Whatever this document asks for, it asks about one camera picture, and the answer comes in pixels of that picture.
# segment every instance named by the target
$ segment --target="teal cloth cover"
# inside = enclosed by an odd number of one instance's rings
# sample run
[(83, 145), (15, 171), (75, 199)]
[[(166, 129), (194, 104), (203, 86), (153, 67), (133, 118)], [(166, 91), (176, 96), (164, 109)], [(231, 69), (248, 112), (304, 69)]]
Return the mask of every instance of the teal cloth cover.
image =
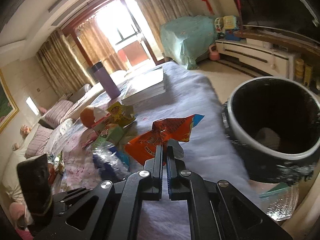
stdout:
[(201, 15), (181, 17), (163, 24), (160, 35), (164, 54), (186, 69), (197, 68), (196, 58), (217, 38), (214, 19)]

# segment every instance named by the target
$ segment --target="purple thermos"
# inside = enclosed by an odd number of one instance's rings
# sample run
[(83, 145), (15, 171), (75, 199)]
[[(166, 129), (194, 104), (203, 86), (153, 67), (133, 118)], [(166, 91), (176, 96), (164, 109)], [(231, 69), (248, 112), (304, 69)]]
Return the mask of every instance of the purple thermos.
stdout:
[(120, 95), (120, 90), (113, 82), (101, 61), (93, 65), (91, 70), (95, 78), (99, 80), (100, 84), (103, 86), (104, 90), (111, 97), (111, 99), (115, 99)]

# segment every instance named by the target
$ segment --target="ceiling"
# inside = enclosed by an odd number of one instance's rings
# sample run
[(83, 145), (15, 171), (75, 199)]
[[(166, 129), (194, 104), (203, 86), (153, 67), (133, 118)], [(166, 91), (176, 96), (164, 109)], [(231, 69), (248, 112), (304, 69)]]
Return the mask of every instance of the ceiling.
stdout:
[[(24, 0), (0, 33), (0, 67), (34, 56), (52, 31), (89, 1)], [(57, 19), (60, 23), (52, 26)]]

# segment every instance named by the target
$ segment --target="sheer curtain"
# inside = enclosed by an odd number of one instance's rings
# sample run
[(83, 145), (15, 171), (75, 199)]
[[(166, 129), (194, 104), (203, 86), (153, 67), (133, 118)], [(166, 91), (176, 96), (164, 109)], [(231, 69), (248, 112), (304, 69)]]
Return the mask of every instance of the sheer curtain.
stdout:
[(87, 83), (94, 84), (59, 29), (49, 36), (36, 57), (58, 96), (76, 92)]
[(185, 0), (136, 0), (161, 50), (160, 26), (183, 16), (192, 16)]
[(128, 70), (127, 65), (99, 28), (96, 16), (82, 23), (76, 29), (76, 34), (93, 64), (101, 60), (109, 74), (117, 70)]

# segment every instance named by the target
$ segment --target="curtain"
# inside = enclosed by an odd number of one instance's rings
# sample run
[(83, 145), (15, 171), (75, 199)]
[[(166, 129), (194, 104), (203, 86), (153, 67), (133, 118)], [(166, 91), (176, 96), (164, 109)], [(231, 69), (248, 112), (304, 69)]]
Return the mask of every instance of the curtain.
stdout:
[(36, 57), (50, 85), (59, 97), (76, 92), (87, 83), (94, 84), (59, 29), (49, 36)]
[(163, 53), (160, 26), (183, 16), (192, 16), (185, 0), (136, 0)]
[(128, 70), (127, 65), (99, 28), (95, 16), (81, 24), (76, 34), (93, 64), (101, 60), (109, 74), (117, 70)]

